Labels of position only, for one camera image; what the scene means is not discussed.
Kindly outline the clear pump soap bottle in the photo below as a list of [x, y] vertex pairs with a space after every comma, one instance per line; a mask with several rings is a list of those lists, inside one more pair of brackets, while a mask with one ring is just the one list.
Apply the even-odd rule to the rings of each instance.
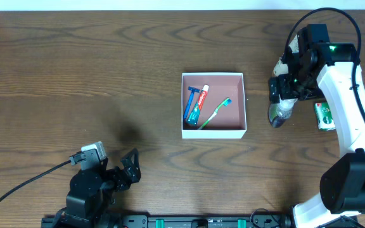
[[291, 117], [293, 107], [298, 99], [279, 100], [278, 103], [271, 103], [268, 109], [268, 119], [272, 127], [281, 127]]

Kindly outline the Colgate toothpaste tube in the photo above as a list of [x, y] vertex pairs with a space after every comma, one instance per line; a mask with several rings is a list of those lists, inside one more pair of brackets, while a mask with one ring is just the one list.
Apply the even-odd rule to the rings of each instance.
[[208, 90], [209, 90], [209, 85], [205, 84], [202, 88], [202, 90], [200, 91], [200, 95], [198, 97], [198, 100], [195, 104], [195, 107], [193, 108], [193, 110], [191, 111], [188, 119], [187, 119], [187, 122], [189, 125], [192, 125], [192, 126], [196, 126], [197, 123], [198, 123], [198, 119], [199, 119], [199, 116], [200, 116], [200, 113], [201, 113], [201, 110], [202, 110], [202, 107], [203, 107], [203, 104], [205, 102], [205, 99], [207, 97], [207, 94], [208, 94]]

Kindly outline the green toothbrush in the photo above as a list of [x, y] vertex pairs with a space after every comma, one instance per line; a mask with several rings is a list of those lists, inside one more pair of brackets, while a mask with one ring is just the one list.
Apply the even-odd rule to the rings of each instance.
[[221, 104], [217, 106], [213, 114], [211, 114], [211, 116], [198, 128], [198, 130], [202, 130], [217, 115], [222, 106], [228, 106], [231, 102], [232, 101], [230, 98], [226, 98]]

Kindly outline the blue disposable razor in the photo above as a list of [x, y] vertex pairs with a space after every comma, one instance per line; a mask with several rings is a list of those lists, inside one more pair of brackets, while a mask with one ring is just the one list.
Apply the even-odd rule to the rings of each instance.
[[191, 104], [192, 104], [195, 93], [200, 92], [200, 90], [198, 88], [191, 87], [191, 86], [188, 87], [188, 90], [191, 92], [191, 94], [189, 96], [188, 102], [187, 102], [186, 107], [184, 109], [184, 113], [183, 113], [183, 116], [182, 116], [183, 120], [187, 119], [187, 117], [188, 117], [189, 109], [191, 108]]

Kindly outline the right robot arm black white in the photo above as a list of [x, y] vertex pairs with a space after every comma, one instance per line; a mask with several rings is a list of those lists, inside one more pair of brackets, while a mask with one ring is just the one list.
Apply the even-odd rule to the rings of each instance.
[[297, 101], [323, 98], [338, 136], [339, 160], [319, 192], [292, 210], [294, 227], [324, 227], [365, 213], [365, 88], [356, 48], [331, 42], [324, 24], [299, 30], [269, 79], [269, 121], [281, 126]]

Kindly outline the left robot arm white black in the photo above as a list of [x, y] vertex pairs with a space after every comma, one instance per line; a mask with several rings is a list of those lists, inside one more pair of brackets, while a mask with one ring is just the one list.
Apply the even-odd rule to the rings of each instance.
[[70, 180], [66, 207], [59, 210], [50, 227], [122, 227], [121, 216], [108, 211], [114, 193], [126, 191], [140, 181], [139, 153], [132, 149], [121, 159], [123, 168], [107, 169], [108, 158], [98, 149], [89, 149], [70, 157], [81, 169]]

